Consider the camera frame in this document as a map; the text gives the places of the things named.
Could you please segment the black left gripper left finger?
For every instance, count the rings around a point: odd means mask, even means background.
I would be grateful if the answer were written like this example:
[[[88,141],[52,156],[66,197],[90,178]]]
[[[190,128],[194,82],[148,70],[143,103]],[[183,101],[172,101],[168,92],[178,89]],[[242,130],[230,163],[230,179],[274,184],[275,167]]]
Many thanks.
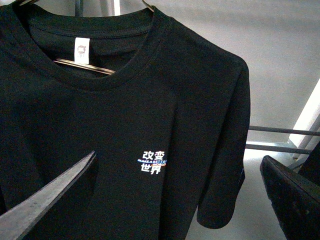
[[[32,196],[0,216],[0,238],[22,240],[97,162],[92,151]]]

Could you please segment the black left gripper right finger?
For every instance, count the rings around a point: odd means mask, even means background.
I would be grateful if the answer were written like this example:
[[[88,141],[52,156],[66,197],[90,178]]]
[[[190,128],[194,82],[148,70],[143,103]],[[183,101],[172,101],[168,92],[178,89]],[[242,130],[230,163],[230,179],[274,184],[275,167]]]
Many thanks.
[[[266,155],[260,173],[286,239],[320,238],[320,186]]]

